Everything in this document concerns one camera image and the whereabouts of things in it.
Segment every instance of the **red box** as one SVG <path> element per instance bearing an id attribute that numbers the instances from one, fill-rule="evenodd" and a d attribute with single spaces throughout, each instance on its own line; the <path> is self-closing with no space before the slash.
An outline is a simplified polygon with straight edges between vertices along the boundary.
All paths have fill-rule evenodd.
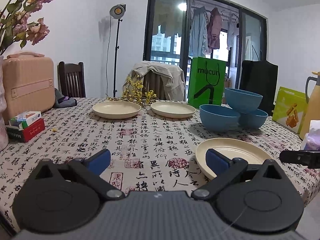
<path id="1" fill-rule="evenodd" d="M 17 130 L 14 128 L 7 127 L 8 136 L 11 139 L 18 140 L 20 142 L 28 142 L 38 133 L 42 132 L 45 129 L 44 120 L 40 118 L 35 121 L 32 125 L 28 126 L 23 130 Z"/>

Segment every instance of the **tablecloth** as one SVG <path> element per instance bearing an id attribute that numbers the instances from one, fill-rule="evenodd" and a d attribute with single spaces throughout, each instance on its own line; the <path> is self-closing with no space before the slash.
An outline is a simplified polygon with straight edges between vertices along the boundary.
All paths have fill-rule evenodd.
<path id="1" fill-rule="evenodd" d="M 102 148 L 112 156 L 101 177 L 126 194 L 130 190 L 190 194 L 208 181 L 197 165 L 196 147 L 216 137 L 236 138 L 265 150 L 284 169 L 305 205 L 320 191 L 319 170 L 280 163 L 279 153 L 299 149 L 301 140 L 270 118 L 260 130 L 236 128 L 216 134 L 203 127 L 198 110 L 192 118 L 174 120 L 144 107 L 131 119 L 106 120 L 92 112 L 92 106 L 104 100 L 77 98 L 75 107 L 51 109 L 43 114 L 45 131 L 28 143 L 11 141 L 0 152 L 0 212 L 16 231 L 13 199 L 41 159 L 66 163 L 75 157 L 88 158 Z"/>

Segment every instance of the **plate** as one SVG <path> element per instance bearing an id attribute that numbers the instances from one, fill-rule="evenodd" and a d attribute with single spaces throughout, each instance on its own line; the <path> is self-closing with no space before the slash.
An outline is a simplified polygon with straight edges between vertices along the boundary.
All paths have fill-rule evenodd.
<path id="1" fill-rule="evenodd" d="M 139 113 L 141 106 L 133 102 L 110 101 L 95 104 L 94 113 L 106 119 L 126 119 Z"/>
<path id="2" fill-rule="evenodd" d="M 151 109 L 156 114 L 169 118 L 187 118 L 196 111 L 193 106 L 178 102 L 155 102 L 151 104 Z"/>
<path id="3" fill-rule="evenodd" d="M 217 175 L 207 166 L 205 154 L 208 149 L 215 149 L 229 159 L 240 157 L 249 164 L 263 164 L 266 159 L 272 159 L 264 150 L 244 141 L 230 138 L 213 138 L 200 143 L 196 149 L 196 160 L 201 171 L 209 178 Z"/>

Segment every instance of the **floor lamp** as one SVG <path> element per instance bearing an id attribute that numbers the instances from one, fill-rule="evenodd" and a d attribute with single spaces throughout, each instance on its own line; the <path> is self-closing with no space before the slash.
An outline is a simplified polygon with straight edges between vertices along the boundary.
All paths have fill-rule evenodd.
<path id="1" fill-rule="evenodd" d="M 110 10 L 110 16 L 113 19 L 117 19 L 118 20 L 118 28 L 117 28 L 117 38 L 116 38 L 116 52 L 115 52 L 115 68 L 113 70 L 113 97 L 116 97 L 116 92 L 118 92 L 116 90 L 116 67 L 117 67 L 117 54 L 118 54 L 118 37 L 119 37 L 119 26 L 120 26 L 120 22 L 122 22 L 121 17 L 124 15 L 125 13 L 125 4 L 117 4 L 115 6 L 113 6 Z"/>

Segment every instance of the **blue bowl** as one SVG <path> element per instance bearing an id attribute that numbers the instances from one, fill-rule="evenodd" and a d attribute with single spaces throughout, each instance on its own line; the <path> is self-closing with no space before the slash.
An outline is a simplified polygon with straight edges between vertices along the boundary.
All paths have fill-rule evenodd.
<path id="1" fill-rule="evenodd" d="M 255 110 L 250 114 L 241 114 L 239 125 L 244 128 L 258 129 L 266 121 L 268 114 L 260 109 Z"/>
<path id="2" fill-rule="evenodd" d="M 226 88 L 225 96 L 227 104 L 242 114 L 248 114 L 256 110 L 263 97 L 256 93 L 234 88 Z"/>
<path id="3" fill-rule="evenodd" d="M 231 126 L 236 126 L 240 114 L 233 109 L 216 106 L 201 105 L 200 119 L 204 127 L 213 132 L 226 132 Z"/>

